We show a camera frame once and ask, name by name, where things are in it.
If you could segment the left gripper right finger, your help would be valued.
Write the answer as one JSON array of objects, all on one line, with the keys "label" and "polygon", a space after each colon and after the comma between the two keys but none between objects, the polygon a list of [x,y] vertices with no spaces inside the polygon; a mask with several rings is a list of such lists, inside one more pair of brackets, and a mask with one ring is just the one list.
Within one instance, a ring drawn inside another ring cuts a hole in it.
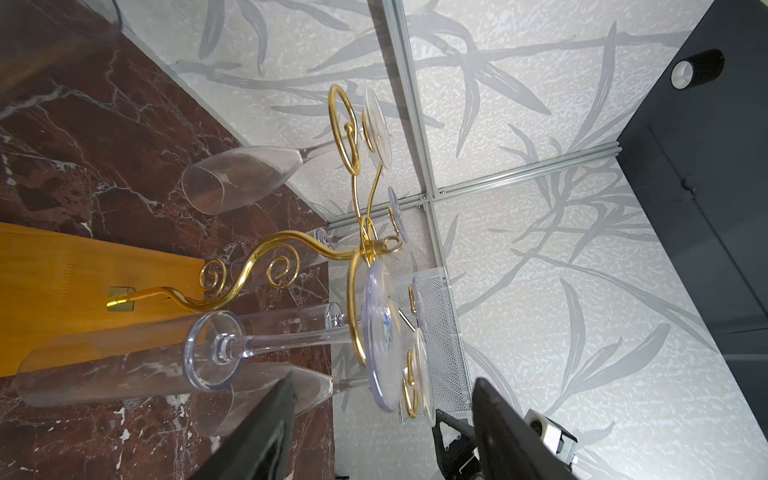
[{"label": "left gripper right finger", "polygon": [[472,418],[482,476],[485,479],[573,479],[572,469],[568,470],[544,446],[524,422],[524,416],[519,416],[487,379],[476,379]]}]

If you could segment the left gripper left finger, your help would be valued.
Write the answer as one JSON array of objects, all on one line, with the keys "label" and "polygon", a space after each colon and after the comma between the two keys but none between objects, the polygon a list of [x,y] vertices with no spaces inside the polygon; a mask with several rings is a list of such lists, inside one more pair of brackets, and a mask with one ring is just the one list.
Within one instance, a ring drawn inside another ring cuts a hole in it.
[{"label": "left gripper left finger", "polygon": [[279,380],[193,479],[283,479],[293,438],[293,376]]}]

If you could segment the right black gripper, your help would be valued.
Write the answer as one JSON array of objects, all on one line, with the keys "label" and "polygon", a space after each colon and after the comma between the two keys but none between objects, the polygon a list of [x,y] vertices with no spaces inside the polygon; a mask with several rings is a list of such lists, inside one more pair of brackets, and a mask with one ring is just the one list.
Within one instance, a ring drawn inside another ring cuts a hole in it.
[{"label": "right black gripper", "polygon": [[[440,409],[435,410],[432,435],[440,474],[447,480],[480,478],[480,461],[474,451],[477,448],[474,427]],[[459,433],[448,444],[444,441],[441,426],[446,425]]]}]

